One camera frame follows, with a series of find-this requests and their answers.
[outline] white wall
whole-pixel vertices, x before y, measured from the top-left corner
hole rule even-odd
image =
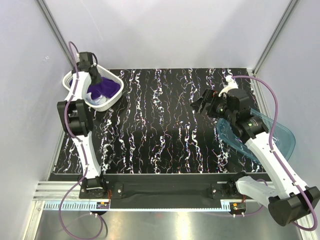
[[[106,68],[257,63],[290,0],[46,0],[62,35]]]
[[[302,0],[279,36],[258,77],[279,101],[278,122],[295,135],[289,163],[309,184],[320,188],[320,1]],[[274,102],[264,90],[270,112]],[[316,207],[320,219],[320,206]]]
[[[0,22],[0,238],[17,240],[49,172],[70,66],[36,1],[0,1]]]

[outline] teal bin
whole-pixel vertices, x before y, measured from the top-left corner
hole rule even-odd
[[[271,129],[272,124],[274,123],[273,119],[263,115],[262,113],[254,109],[251,109],[251,114],[262,118],[268,129]],[[217,122],[216,129],[222,141],[224,141],[226,144],[236,149],[246,157],[249,157],[255,162],[260,163],[257,157],[252,153],[252,151],[250,151],[247,146],[244,145],[236,135],[234,135],[228,121],[220,118]],[[285,126],[276,123],[273,134],[273,141],[284,158],[288,161],[296,145],[294,134]]]

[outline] purple fabric in basket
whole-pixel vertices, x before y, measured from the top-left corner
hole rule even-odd
[[[102,77],[102,82],[89,86],[87,93],[91,93],[92,100],[99,98],[101,95],[110,99],[120,90],[120,87],[119,83]]]

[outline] white basket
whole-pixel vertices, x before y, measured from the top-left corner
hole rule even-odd
[[[97,110],[98,112],[103,112],[108,110],[109,108],[111,108],[122,96],[122,91],[124,89],[124,82],[117,77],[116,75],[114,75],[113,73],[111,73],[110,71],[108,71],[107,69],[103,68],[100,65],[97,65],[97,69],[98,72],[100,73],[101,77],[105,77],[107,79],[111,79],[113,81],[115,81],[116,83],[120,84],[120,90],[112,97],[112,98],[106,98],[107,101],[101,105],[92,105],[89,102],[87,102],[87,100],[84,100],[85,103],[92,107],[93,109]],[[62,85],[68,90],[70,91],[70,81],[73,79],[73,75],[70,72],[68,72],[67,75],[64,76],[64,78],[62,79]]]

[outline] basket rim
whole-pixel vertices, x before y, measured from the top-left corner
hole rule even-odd
[[[110,72],[109,70],[105,69],[103,66],[100,66],[99,64],[97,65],[97,67],[100,68],[100,69],[102,69],[102,70],[104,70],[104,71],[106,71],[106,72],[108,72],[109,74],[113,75],[115,78],[117,78],[117,79],[120,81],[120,89],[119,89],[119,91],[118,91],[113,97],[109,98],[108,101],[106,101],[106,102],[104,102],[103,104],[100,104],[100,105],[92,105],[92,104],[89,103],[86,99],[84,99],[85,103],[86,103],[89,107],[92,107],[92,108],[94,108],[94,109],[102,108],[102,107],[110,104],[110,102],[113,101],[119,94],[121,94],[122,91],[123,91],[123,89],[124,89],[124,81],[122,81],[122,79],[121,79],[120,77],[114,75],[112,72]],[[66,80],[66,78],[67,78],[69,75],[72,74],[71,72],[72,72],[72,71],[69,71],[69,72],[63,77],[63,79],[62,79],[62,85],[63,85],[68,91],[70,91],[70,87],[68,87],[68,86],[66,85],[66,81],[65,81],[65,80]]]

